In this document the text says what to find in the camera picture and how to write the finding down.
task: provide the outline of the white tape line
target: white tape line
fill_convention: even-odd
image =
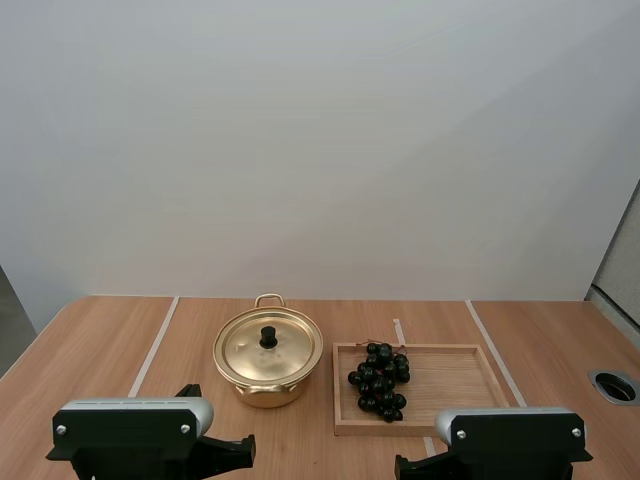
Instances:
[[[493,340],[491,340],[491,337],[489,336],[489,332],[487,332],[487,329],[484,328],[484,324],[482,323],[482,320],[480,320],[480,317],[478,316],[476,309],[473,308],[473,304],[471,303],[471,300],[466,300],[464,303],[467,305],[467,308],[469,309],[471,318],[473,318],[473,321],[476,322],[476,326],[478,327],[478,330],[480,330],[480,333],[484,337],[484,341],[487,342],[487,346],[489,347],[489,350],[491,350],[491,353],[493,354],[493,358],[496,359],[498,368],[500,368],[502,375],[504,375],[504,379],[507,381],[509,388],[513,392],[513,396],[516,397],[518,405],[520,407],[526,407],[527,402],[524,401],[524,397],[522,396],[522,393],[520,393],[520,390],[518,389],[516,382],[513,380],[511,373],[509,373],[509,369],[505,365],[504,360],[502,360],[502,357],[500,356],[498,349],[493,343]]]
[[[424,448],[427,449],[427,456],[429,457],[436,456],[436,446],[433,444],[433,438],[424,437]]]
[[[404,341],[404,332],[402,331],[402,325],[400,325],[400,320],[397,318],[393,319],[393,323],[396,327],[396,337],[398,337],[398,343],[400,345],[404,345],[406,342]]]
[[[147,353],[147,358],[144,359],[144,363],[142,367],[140,367],[140,371],[138,372],[138,376],[136,380],[133,382],[133,386],[129,391],[129,397],[135,397],[138,395],[138,390],[140,390],[140,385],[144,381],[144,377],[147,376],[147,372],[149,371],[149,367],[151,366],[151,362],[153,362],[153,357],[156,356],[156,352],[158,348],[160,348],[160,344],[162,343],[162,339],[164,338],[164,334],[167,333],[167,328],[169,328],[169,323],[171,323],[171,318],[173,317],[173,312],[176,311],[176,307],[178,306],[178,301],[180,297],[174,297],[173,302],[171,302],[171,306],[167,311],[166,317],[164,317],[164,321],[162,325],[160,325],[160,330],[158,330],[158,334],[156,335],[156,339],[153,341],[151,348],[149,349],[149,353]]]
[[[405,345],[407,342],[404,339],[404,332],[402,331],[402,324],[400,323],[400,319],[394,318],[393,324],[396,328],[396,337],[398,337],[398,343],[400,345]],[[433,444],[433,438],[423,437],[423,440],[424,448],[427,449],[427,456],[434,457],[436,455],[436,447]]]

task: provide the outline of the pot lid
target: pot lid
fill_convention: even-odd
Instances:
[[[281,307],[260,307],[275,297]],[[242,386],[290,385],[311,373],[322,355],[322,335],[306,315],[285,308],[282,297],[261,295],[256,308],[227,323],[213,357],[220,373]]]

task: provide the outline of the lid knob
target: lid knob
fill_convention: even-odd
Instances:
[[[262,348],[266,348],[268,350],[278,344],[276,329],[274,327],[264,327],[260,330],[260,334],[262,335],[262,338],[260,339],[260,346]]]

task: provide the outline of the grape stem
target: grape stem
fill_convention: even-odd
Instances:
[[[367,343],[386,343],[386,342],[382,342],[380,340],[372,340],[370,338],[368,338],[366,341],[364,342],[358,342],[356,343],[357,346],[361,346],[361,345],[366,345]],[[400,350],[403,351],[403,353],[407,353],[407,347],[405,347],[404,345],[400,345],[393,353],[399,353]]]

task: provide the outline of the pot handle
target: pot handle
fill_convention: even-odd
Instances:
[[[283,393],[287,390],[291,391],[292,388],[287,389],[284,385],[265,385],[265,386],[253,386],[242,388],[236,385],[236,390],[241,395],[254,395],[256,393]]]
[[[278,300],[280,300],[280,305],[282,307],[286,307],[284,298],[282,298],[280,295],[278,295],[277,293],[265,293],[264,295],[260,295],[258,298],[256,298],[256,308],[260,306],[260,300],[264,300],[265,298],[277,298]]]

